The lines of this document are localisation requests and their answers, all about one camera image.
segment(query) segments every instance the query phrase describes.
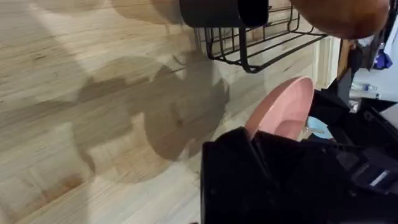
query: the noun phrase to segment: wood grain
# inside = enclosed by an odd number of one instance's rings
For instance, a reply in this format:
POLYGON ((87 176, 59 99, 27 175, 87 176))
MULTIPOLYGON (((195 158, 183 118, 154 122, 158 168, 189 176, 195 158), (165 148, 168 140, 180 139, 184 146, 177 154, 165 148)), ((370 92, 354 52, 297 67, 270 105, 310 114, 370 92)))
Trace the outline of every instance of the wood grain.
POLYGON ((208 60, 174 0, 0 16, 0 223, 199 222, 201 144, 313 75, 312 46, 257 75, 208 60))

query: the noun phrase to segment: pink plate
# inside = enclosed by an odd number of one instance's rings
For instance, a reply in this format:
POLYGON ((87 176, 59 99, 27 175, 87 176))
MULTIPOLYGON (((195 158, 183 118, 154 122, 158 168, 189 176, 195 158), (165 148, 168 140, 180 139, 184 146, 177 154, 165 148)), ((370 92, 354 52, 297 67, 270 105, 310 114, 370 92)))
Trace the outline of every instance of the pink plate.
POLYGON ((311 108, 313 90, 312 80, 307 77, 280 84, 263 99, 247 121, 245 128, 250 137, 260 130, 297 140, 311 108))

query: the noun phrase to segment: dish rack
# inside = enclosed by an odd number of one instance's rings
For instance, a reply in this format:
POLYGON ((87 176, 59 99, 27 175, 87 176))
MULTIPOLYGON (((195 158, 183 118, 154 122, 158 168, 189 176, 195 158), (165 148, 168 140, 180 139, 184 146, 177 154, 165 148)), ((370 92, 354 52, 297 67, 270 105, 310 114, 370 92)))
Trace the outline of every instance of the dish rack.
POLYGON ((208 58, 239 65, 248 73, 258 73, 280 59, 328 36, 319 33, 313 26, 309 26, 307 31, 302 30, 301 16, 293 6, 278 9, 269 6, 268 11, 269 18, 277 13, 289 14, 289 11, 290 15, 258 28, 204 28, 208 58), (271 30, 277 26, 285 28, 273 33, 271 30), (252 60, 264 53, 270 53, 267 57, 274 55, 273 49, 298 39, 303 39, 303 42, 281 54, 276 54, 275 57, 268 58, 265 63, 252 60))

